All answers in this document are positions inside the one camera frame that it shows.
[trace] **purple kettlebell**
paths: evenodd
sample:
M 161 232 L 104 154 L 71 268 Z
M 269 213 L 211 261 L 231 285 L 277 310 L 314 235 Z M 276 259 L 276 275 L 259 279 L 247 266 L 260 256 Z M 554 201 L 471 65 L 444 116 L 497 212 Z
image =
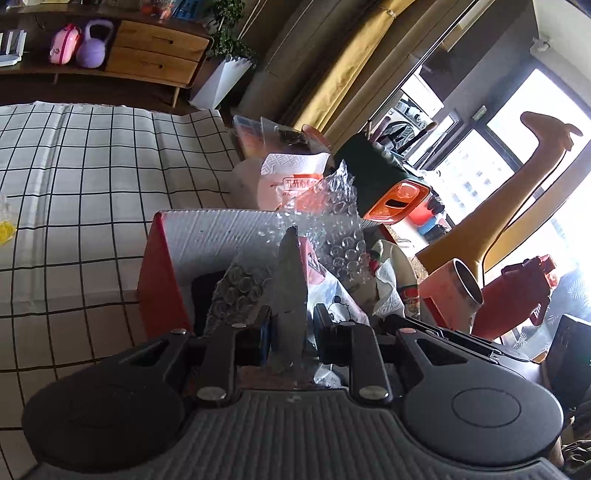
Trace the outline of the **purple kettlebell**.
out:
M 102 25 L 109 29 L 109 34 L 104 40 L 92 38 L 90 36 L 90 28 L 94 25 Z M 100 67 L 105 61 L 107 43 L 113 35 L 113 24 L 109 20 L 91 20 L 86 24 L 84 29 L 84 42 L 78 48 L 76 53 L 76 61 L 78 65 L 85 69 L 95 69 Z

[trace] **cabinet leg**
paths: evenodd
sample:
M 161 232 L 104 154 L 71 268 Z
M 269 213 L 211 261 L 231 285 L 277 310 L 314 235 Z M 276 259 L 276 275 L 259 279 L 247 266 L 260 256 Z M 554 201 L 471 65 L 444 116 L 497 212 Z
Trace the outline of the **cabinet leg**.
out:
M 178 91 L 180 90 L 180 87 L 175 87 L 174 88 L 174 95 L 173 95 L 173 108 L 177 106 L 177 99 L 178 99 Z

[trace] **white router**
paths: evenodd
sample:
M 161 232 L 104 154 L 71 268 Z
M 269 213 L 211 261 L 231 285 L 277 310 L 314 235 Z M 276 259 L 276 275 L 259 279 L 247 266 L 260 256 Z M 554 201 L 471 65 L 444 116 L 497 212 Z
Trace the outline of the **white router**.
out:
M 14 32 L 16 32 L 16 30 L 10 30 L 8 32 L 8 39 L 6 41 L 5 52 L 4 54 L 0 54 L 0 67 L 16 65 L 18 62 L 22 60 L 22 52 L 25 49 L 25 38 L 27 37 L 27 32 L 21 30 L 18 33 L 17 50 L 15 53 L 10 53 L 10 47 L 12 46 L 12 35 L 14 34 Z M 0 45 L 2 45 L 3 36 L 4 34 L 0 32 Z

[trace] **curtain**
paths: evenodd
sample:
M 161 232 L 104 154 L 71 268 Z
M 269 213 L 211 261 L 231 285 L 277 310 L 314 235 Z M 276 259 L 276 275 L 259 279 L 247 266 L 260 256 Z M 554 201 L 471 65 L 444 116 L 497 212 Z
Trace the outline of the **curtain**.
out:
M 346 46 L 335 66 L 316 89 L 312 99 L 294 123 L 300 129 L 309 124 L 325 129 L 341 101 L 368 62 L 384 35 L 415 0 L 382 0 Z

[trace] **pink case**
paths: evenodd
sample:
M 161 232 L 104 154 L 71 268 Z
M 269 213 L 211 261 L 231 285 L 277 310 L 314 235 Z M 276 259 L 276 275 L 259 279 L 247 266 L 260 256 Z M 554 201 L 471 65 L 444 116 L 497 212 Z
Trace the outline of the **pink case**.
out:
M 80 39 L 81 34 L 78 27 L 71 23 L 67 24 L 53 37 L 49 61 L 58 65 L 68 63 L 76 52 Z

